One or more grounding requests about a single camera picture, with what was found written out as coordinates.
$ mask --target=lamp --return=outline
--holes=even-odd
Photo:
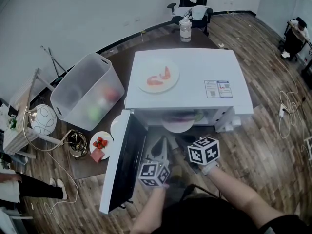
[[[54,131],[57,115],[51,107],[44,104],[38,105],[30,110],[28,115],[32,129],[38,134],[49,135]]]
[[[27,142],[36,150],[43,152],[50,152],[55,150],[57,147],[63,145],[63,141],[66,139],[69,143],[72,150],[70,153],[75,159],[79,159],[87,154],[87,140],[83,133],[80,133],[76,130],[69,130],[66,135],[60,140],[60,142],[51,149],[43,150],[31,143],[29,138],[26,135],[25,128],[27,127],[27,116],[29,116],[31,126],[39,134],[47,135],[54,131],[57,117],[54,110],[44,104],[36,106],[32,110],[28,110],[28,106],[26,106],[24,114],[23,114],[23,124],[22,129]]]

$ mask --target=small plate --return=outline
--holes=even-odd
[[[113,138],[115,138],[118,134],[118,121],[120,119],[120,115],[118,115],[112,122],[112,125],[111,125],[111,135]]]
[[[92,145],[95,141],[97,141],[98,137],[101,137],[103,140],[107,140],[107,146],[103,149],[101,149],[102,152],[104,152],[104,157],[103,159],[108,158],[111,155],[111,152],[113,150],[113,138],[112,136],[107,133],[107,132],[97,132],[95,135],[92,136],[91,140],[90,140],[90,152],[92,153],[95,150],[95,147]]]

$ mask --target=small box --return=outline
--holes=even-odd
[[[99,148],[95,148],[95,150],[91,153],[91,158],[94,159],[96,163],[99,163],[104,157],[104,152],[102,152]]]
[[[187,146],[190,161],[207,165],[220,157],[219,141],[210,137],[201,138]]]
[[[146,186],[162,186],[169,174],[168,164],[152,161],[142,165],[138,178]]]

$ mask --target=white sneaker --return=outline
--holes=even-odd
[[[54,186],[56,185],[55,180],[53,178],[50,178],[50,185]]]
[[[284,50],[284,52],[282,53],[282,57],[283,57],[283,58],[287,58],[287,57],[290,57],[290,55],[289,55],[288,52],[286,52],[286,51]]]
[[[58,178],[57,183],[58,183],[58,187],[61,187],[61,188],[62,188],[62,191],[63,191],[63,200],[66,200],[66,199],[67,199],[67,193],[66,193],[65,185],[64,185],[63,181],[60,180],[60,179]]]

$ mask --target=power strip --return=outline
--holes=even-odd
[[[279,116],[282,118],[284,117],[284,111],[286,110],[286,107],[281,104],[281,106],[279,107]]]

